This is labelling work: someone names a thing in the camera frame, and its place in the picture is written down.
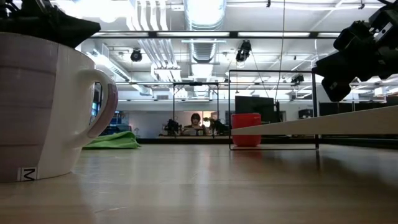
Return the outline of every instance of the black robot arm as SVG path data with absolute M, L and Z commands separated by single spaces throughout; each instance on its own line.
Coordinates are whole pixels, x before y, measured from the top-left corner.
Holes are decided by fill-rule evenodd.
M 49 0 L 22 0 L 17 8 L 12 0 L 0 0 L 0 32 L 12 32 L 77 47 L 101 30 L 97 22 L 66 15 Z
M 312 71 L 324 77 L 322 85 L 331 101 L 341 101 L 351 91 L 349 84 L 398 73 L 397 1 L 380 8 L 368 20 L 345 28 L 333 46 L 337 53 L 316 62 Z

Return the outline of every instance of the camera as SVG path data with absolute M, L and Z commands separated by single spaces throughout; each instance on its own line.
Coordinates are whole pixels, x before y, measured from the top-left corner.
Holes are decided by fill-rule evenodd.
M 251 51 L 251 44 L 249 40 L 244 40 L 241 47 L 236 54 L 236 61 L 237 62 L 244 62 L 250 56 Z
M 134 49 L 132 50 L 132 54 L 130 56 L 130 59 L 133 62 L 140 62 L 142 60 L 142 54 L 141 54 L 141 49 Z
M 304 76 L 302 74 L 298 74 L 292 77 L 291 81 L 292 86 L 298 86 L 302 82 L 304 82 Z

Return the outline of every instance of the black equipment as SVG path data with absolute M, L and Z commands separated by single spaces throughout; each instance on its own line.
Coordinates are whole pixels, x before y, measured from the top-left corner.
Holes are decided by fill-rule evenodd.
M 168 136 L 175 136 L 182 128 L 182 125 L 179 125 L 178 122 L 173 119 L 169 119 L 167 125 L 164 127 L 165 131 L 167 131 Z
M 341 101 L 358 77 L 385 80 L 398 73 L 398 0 L 380 8 L 369 22 L 355 21 L 345 28 L 333 46 L 337 53 L 319 61 L 312 71 L 325 77 L 322 85 L 331 101 Z
M 134 49 L 132 50 L 132 54 L 130 56 L 130 59 L 133 62 L 140 62 L 142 60 L 142 54 L 141 54 L 141 49 Z
M 213 119 L 213 118 L 203 118 L 204 121 L 210 121 L 210 129 L 217 131 L 219 136 L 224 136 L 228 130 L 228 127 L 223 124 L 220 119 Z
M 49 0 L 22 0 L 20 9 L 12 0 L 0 0 L 0 32 L 29 35 L 75 48 L 100 30 L 99 23 L 68 16 Z
M 251 44 L 250 40 L 244 40 L 241 47 L 236 54 L 236 61 L 237 62 L 244 62 L 250 56 L 251 51 Z
M 292 86 L 298 86 L 302 82 L 304 82 L 304 76 L 302 74 L 298 74 L 292 77 L 291 83 L 293 84 Z
M 276 103 L 277 112 L 274 109 L 274 99 L 255 96 L 235 96 L 235 113 L 259 113 L 264 124 L 280 121 L 279 103 Z

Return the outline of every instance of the green cloth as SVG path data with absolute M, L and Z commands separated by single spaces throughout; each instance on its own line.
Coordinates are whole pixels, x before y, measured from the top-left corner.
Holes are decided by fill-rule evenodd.
M 136 136 L 130 131 L 117 134 L 100 136 L 83 149 L 137 149 L 140 145 L 136 141 Z

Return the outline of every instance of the red cup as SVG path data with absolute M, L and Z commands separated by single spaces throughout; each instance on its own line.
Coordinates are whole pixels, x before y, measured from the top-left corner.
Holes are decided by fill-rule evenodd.
M 256 113 L 251 114 L 233 114 L 232 128 L 246 128 L 251 126 L 261 125 L 261 115 Z M 256 147 L 261 143 L 261 135 L 252 136 L 232 136 L 232 141 L 238 147 Z

